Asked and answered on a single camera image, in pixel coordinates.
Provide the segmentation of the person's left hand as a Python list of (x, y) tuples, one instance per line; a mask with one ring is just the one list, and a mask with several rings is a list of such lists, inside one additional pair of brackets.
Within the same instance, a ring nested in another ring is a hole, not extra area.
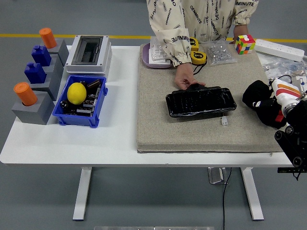
[(238, 39), (239, 36), (241, 35), (248, 35), (249, 32), (248, 31), (239, 31), (239, 32), (235, 32), (234, 33), (234, 37), (233, 40), (231, 42), (229, 42), (229, 44), (235, 44), (236, 40)]

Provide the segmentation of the person's right hand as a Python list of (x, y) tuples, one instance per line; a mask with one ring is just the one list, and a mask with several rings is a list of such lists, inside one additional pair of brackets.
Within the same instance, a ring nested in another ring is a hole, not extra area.
[(206, 83), (199, 82), (194, 78), (192, 64), (184, 63), (177, 66), (174, 82), (182, 90), (186, 90), (192, 84), (200, 84), (205, 86)]

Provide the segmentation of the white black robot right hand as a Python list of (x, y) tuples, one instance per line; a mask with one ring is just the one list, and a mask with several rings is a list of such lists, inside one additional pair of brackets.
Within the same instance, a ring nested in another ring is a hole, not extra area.
[(273, 97), (252, 103), (254, 108), (272, 107), (274, 103), (281, 106), (284, 117), (298, 105), (301, 98), (299, 88), (281, 79), (274, 79), (270, 84), (273, 90)]

